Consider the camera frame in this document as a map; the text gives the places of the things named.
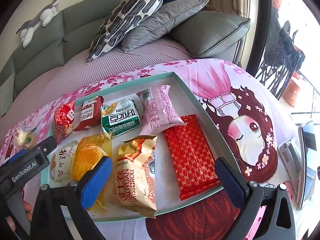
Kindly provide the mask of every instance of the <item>person's hand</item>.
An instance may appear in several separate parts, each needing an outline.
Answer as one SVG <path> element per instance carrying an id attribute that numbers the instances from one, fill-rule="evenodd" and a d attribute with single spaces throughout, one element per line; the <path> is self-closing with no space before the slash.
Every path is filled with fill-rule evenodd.
<path id="1" fill-rule="evenodd" d="M 31 221 L 31 218 L 32 218 L 32 213 L 30 213 L 32 211 L 31 205 L 27 201 L 23 201 L 23 206 L 24 206 L 24 209 L 26 210 L 28 220 Z M 6 217 L 5 220 L 7 220 L 11 229 L 13 231 L 16 231 L 16 225 L 14 224 L 12 217 Z"/>

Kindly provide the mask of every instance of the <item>blue gripper pad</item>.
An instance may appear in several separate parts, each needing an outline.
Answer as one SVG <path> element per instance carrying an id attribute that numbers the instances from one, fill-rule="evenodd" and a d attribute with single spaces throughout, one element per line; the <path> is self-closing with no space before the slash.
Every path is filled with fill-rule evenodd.
<path id="1" fill-rule="evenodd" d="M 21 151 L 19 151 L 16 155 L 12 156 L 9 160 L 8 163 L 12 163 L 14 162 L 16 159 L 18 159 L 19 157 L 23 156 L 26 152 L 28 152 L 25 149 L 22 149 Z"/>
<path id="2" fill-rule="evenodd" d="M 224 158 L 218 158 L 215 161 L 214 171 L 233 205 L 243 210 L 246 198 L 249 195 L 249 188 L 242 174 L 235 171 Z"/>
<path id="3" fill-rule="evenodd" d="M 109 157 L 102 157 L 93 170 L 87 171 L 91 176 L 80 193 L 81 205 L 84 209 L 93 206 L 111 171 L 112 160 Z"/>

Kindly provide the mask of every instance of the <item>pink snack package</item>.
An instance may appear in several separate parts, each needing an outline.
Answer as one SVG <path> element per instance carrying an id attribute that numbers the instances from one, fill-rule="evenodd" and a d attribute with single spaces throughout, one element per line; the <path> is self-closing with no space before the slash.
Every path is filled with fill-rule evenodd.
<path id="1" fill-rule="evenodd" d="M 156 135 L 170 127 L 186 125 L 172 106 L 169 89 L 169 85 L 162 85 L 137 93 L 144 110 L 140 135 Z"/>

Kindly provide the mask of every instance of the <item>red snack package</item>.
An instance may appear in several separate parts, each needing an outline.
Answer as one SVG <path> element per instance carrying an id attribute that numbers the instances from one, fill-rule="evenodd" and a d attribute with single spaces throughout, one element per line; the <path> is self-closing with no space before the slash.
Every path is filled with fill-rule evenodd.
<path id="1" fill-rule="evenodd" d="M 195 114 L 182 116 L 186 126 L 164 131 L 174 171 L 184 200 L 218 185 L 214 159 Z"/>
<path id="2" fill-rule="evenodd" d="M 75 102 L 71 101 L 59 107 L 53 117 L 53 136 L 57 143 L 70 135 L 73 131 L 73 121 L 75 116 Z"/>
<path id="3" fill-rule="evenodd" d="M 103 101 L 103 97 L 100 96 L 84 101 L 80 123 L 74 129 L 75 132 L 88 130 L 100 123 Z"/>

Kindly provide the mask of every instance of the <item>cartoon girl illustration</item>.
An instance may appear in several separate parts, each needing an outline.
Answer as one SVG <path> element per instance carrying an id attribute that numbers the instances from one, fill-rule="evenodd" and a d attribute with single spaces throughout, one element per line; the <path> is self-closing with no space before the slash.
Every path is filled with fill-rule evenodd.
<path id="1" fill-rule="evenodd" d="M 199 101 L 229 145 L 244 177 L 264 183 L 278 165 L 272 121 L 250 89 L 231 87 L 225 71 L 229 64 L 221 61 L 214 68 L 202 64 L 202 71 L 208 74 L 198 80 L 190 73 L 190 88 L 202 98 Z"/>

